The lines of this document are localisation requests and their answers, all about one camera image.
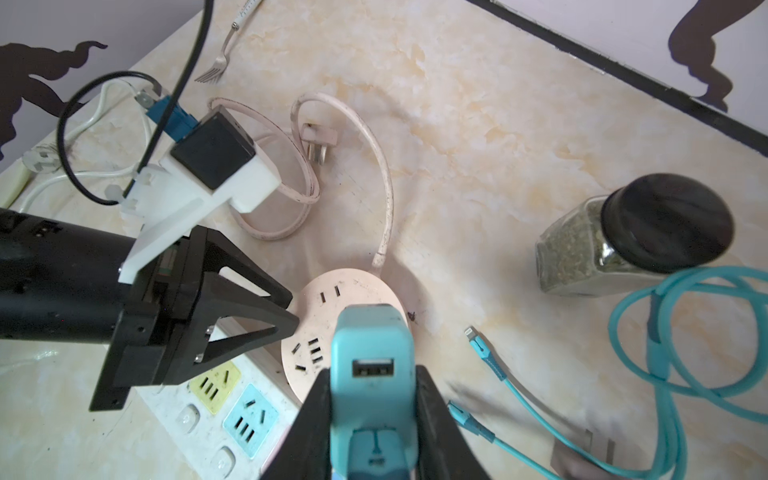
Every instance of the plug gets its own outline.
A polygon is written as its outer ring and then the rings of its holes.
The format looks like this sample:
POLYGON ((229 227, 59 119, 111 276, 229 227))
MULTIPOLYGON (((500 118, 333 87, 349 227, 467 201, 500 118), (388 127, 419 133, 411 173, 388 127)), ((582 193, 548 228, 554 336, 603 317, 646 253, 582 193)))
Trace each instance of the plug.
POLYGON ((482 438, 493 443, 496 440, 496 434, 488 430, 483 424, 478 422, 471 413, 467 412, 460 406, 456 405, 453 400, 448 402, 448 411, 451 413, 451 417, 461 426, 463 429, 480 435, 482 438))
POLYGON ((304 124, 301 127, 301 139, 308 143, 306 156, 320 165, 326 163, 328 147, 335 147, 339 133, 331 127, 304 124))
MULTIPOLYGON (((139 96, 141 94, 136 96, 136 101, 139 102, 142 106, 142 100, 139 100, 139 96)), ((147 98, 144 99, 146 104, 151 103, 151 98, 147 96, 147 98)), ((170 103, 170 95, 167 95, 160 100, 155 101, 154 103, 151 103, 151 106, 147 109, 147 116, 155 123, 157 124, 158 121, 160 121, 160 118, 163 116, 163 113, 165 112, 165 108, 170 103)), ((181 141, 184 137, 187 136, 196 126, 197 126, 197 119, 193 117, 192 115, 188 114, 179 104, 176 104, 174 107, 173 112, 170 114, 170 118, 168 119, 168 123, 165 124, 165 128, 163 131, 168 134, 169 137, 173 138, 174 141, 178 142, 181 141)))
POLYGON ((485 341, 478 334, 477 330, 475 330, 475 327, 470 326, 468 329, 464 330, 464 334, 467 336, 467 339, 469 339, 469 345, 471 345, 475 352, 477 352, 482 361, 491 367, 491 370, 493 370, 493 373, 496 374, 498 379, 502 382, 506 380, 507 374, 498 364, 496 357, 491 353, 491 349, 485 344, 485 341))
POLYGON ((31 150, 24 152, 22 163, 36 174, 50 174, 61 166, 55 144, 35 145, 31 150))
POLYGON ((160 96, 151 88, 145 88, 134 97, 134 100, 145 110, 149 110, 160 100, 160 96))

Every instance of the round power strip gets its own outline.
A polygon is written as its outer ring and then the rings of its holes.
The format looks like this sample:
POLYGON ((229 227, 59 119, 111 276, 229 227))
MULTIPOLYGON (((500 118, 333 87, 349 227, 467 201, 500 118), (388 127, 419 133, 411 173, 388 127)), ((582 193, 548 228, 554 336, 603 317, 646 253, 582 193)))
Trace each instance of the round power strip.
POLYGON ((380 278, 363 270, 331 270, 294 297, 290 310, 299 317, 299 328, 282 341, 281 351, 288 383, 299 400, 306 399, 320 370, 331 366, 331 340, 342 310, 377 303, 394 306, 408 325, 397 295, 380 278))

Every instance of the blue usb charger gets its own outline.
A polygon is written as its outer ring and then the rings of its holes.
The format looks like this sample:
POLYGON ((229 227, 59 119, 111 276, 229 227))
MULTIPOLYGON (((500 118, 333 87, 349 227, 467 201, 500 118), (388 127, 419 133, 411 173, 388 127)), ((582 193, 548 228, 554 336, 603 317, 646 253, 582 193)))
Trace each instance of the blue usb charger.
POLYGON ((407 480, 419 459, 413 337, 391 305, 348 306, 331 343, 331 465, 347 480, 407 480))

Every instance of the blue outlet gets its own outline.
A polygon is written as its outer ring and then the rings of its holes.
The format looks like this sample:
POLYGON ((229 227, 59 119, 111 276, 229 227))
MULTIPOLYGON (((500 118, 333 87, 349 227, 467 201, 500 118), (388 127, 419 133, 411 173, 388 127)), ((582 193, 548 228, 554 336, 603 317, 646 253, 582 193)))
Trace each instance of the blue outlet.
POLYGON ((223 427, 246 455, 253 458, 276 421, 277 410, 249 383, 223 427))

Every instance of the wall decal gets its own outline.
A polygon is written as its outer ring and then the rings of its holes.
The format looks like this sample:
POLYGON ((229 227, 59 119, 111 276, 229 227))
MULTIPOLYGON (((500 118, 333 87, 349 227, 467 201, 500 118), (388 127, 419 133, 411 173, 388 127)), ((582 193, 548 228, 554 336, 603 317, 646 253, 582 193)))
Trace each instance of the wall decal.
POLYGON ((83 41, 74 51, 54 51, 19 43, 0 46, 0 147, 16 137, 13 115, 22 107, 22 100, 31 102, 58 117, 66 102, 36 75, 46 80, 64 77, 70 68, 80 68, 88 61, 88 51, 107 45, 98 41, 83 41))
POLYGON ((707 93, 698 99, 728 111, 725 97, 733 82, 712 66, 715 59, 713 36, 746 17, 763 0, 699 0, 680 20, 669 39, 672 59, 688 67, 692 77, 707 84, 707 93))

